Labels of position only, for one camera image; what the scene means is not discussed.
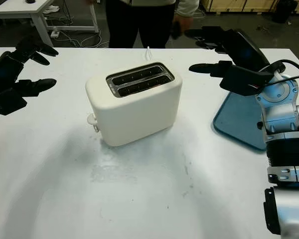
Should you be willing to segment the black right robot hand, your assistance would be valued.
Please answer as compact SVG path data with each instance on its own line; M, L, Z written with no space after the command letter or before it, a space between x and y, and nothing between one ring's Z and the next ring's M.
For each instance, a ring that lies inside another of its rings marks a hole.
M203 26L187 30L184 35L196 40L195 44L203 49L227 54L235 65L248 70L261 71L270 64L259 47L240 29Z

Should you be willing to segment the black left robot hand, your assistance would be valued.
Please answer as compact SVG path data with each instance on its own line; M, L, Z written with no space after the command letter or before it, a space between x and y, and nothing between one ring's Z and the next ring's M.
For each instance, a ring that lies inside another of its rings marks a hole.
M32 35L21 40L13 52L4 52L0 56L0 93L14 89L22 97L37 97L41 92L54 87L55 79L40 79L35 82L17 79L29 59L48 66L50 62L43 55L55 57L58 51Z

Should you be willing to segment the person's left hand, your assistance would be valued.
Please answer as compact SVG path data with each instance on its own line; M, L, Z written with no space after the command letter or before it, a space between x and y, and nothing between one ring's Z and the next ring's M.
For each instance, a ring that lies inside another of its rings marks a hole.
M176 14L173 19L173 27L171 36L173 39L178 39L186 30L190 29L193 22L193 17L185 17Z

